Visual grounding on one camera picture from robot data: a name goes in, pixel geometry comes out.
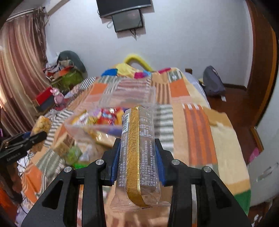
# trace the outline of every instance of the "snack bar package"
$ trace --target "snack bar package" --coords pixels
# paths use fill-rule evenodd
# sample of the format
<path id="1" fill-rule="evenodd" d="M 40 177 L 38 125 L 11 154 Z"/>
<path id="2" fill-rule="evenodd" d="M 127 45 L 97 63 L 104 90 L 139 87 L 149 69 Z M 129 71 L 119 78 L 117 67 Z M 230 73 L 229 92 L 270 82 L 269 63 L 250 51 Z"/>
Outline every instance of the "snack bar package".
<path id="1" fill-rule="evenodd" d="M 48 133 L 50 130 L 50 127 L 51 127 L 51 120 L 45 116 L 39 116 L 39 118 L 37 119 L 32 131 L 31 131 L 30 136 L 36 135 L 42 131 L 45 131 L 46 133 Z M 35 144 L 30 150 L 33 153 L 36 153 L 38 151 L 41 151 L 43 145 L 44 145 L 44 142 L 42 141 L 38 144 Z"/>
<path id="2" fill-rule="evenodd" d="M 152 114 L 138 106 L 125 111 L 115 196 L 111 209 L 136 211 L 165 205 L 155 154 Z"/>

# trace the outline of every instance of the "gold foil wrapper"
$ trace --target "gold foil wrapper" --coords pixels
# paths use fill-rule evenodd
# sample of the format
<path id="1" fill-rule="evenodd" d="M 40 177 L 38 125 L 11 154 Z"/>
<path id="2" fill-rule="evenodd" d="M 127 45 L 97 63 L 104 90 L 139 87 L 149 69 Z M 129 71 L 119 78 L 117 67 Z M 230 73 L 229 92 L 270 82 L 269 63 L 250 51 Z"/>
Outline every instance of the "gold foil wrapper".
<path id="1" fill-rule="evenodd" d="M 128 198 L 139 207 L 148 207 L 143 201 L 140 190 L 140 111 L 131 110 L 127 151 L 126 191 Z"/>

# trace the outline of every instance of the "wall-mounted tv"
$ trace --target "wall-mounted tv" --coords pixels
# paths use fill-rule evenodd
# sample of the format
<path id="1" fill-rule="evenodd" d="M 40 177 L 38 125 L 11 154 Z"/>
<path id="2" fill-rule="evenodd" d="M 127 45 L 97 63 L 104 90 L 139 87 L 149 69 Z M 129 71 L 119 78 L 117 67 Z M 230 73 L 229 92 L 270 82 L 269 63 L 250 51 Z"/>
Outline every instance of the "wall-mounted tv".
<path id="1" fill-rule="evenodd" d="M 97 0 L 100 17 L 151 6 L 151 0 Z"/>

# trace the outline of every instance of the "barcode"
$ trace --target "barcode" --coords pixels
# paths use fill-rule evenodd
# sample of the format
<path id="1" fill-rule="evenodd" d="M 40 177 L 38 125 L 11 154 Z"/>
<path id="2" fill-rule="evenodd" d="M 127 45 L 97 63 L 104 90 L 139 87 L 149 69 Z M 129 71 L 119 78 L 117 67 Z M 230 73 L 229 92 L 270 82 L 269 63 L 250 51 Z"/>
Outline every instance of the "barcode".
<path id="1" fill-rule="evenodd" d="M 128 131 L 129 115 L 130 113 L 127 113 L 124 117 L 122 134 Z"/>

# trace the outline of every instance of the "plastic wrapper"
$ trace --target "plastic wrapper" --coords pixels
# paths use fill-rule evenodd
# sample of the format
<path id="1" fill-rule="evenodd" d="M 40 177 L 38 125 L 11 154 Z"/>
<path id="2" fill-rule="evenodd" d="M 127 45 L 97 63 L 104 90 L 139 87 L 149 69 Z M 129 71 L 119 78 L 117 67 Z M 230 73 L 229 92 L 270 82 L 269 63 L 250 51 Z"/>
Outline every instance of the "plastic wrapper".
<path id="1" fill-rule="evenodd" d="M 36 135 L 37 133 L 40 133 L 42 131 L 45 131 L 46 133 L 48 133 L 50 130 L 50 127 L 51 127 L 51 120 L 45 116 L 39 116 L 39 118 L 37 119 L 32 131 L 31 131 L 30 136 Z M 30 150 L 33 153 L 36 153 L 38 151 L 41 151 L 43 145 L 44 145 L 44 142 L 42 141 L 38 144 L 35 144 Z"/>
<path id="2" fill-rule="evenodd" d="M 77 145 L 80 148 L 82 154 L 79 157 L 77 164 L 82 164 L 84 166 L 89 165 L 90 163 L 96 161 L 97 159 L 101 159 L 104 152 L 108 150 L 106 146 L 102 146 L 96 143 L 89 142 L 80 142 L 77 141 Z"/>
<path id="3" fill-rule="evenodd" d="M 139 106 L 124 115 L 115 196 L 110 206 L 120 212 L 169 205 L 160 199 L 152 113 Z"/>
<path id="4" fill-rule="evenodd" d="M 64 157 L 65 162 L 67 163 L 67 165 L 73 165 L 74 163 L 76 163 L 78 161 L 78 158 L 82 155 L 82 152 L 80 150 L 80 148 L 75 145 L 73 147 L 71 147 L 67 153 L 67 155 Z"/>
<path id="5" fill-rule="evenodd" d="M 61 157 L 65 158 L 74 144 L 74 139 L 67 132 L 59 137 L 52 149 Z"/>
<path id="6" fill-rule="evenodd" d="M 97 144 L 112 148 L 115 142 L 115 137 L 102 132 L 90 132 L 91 137 Z"/>

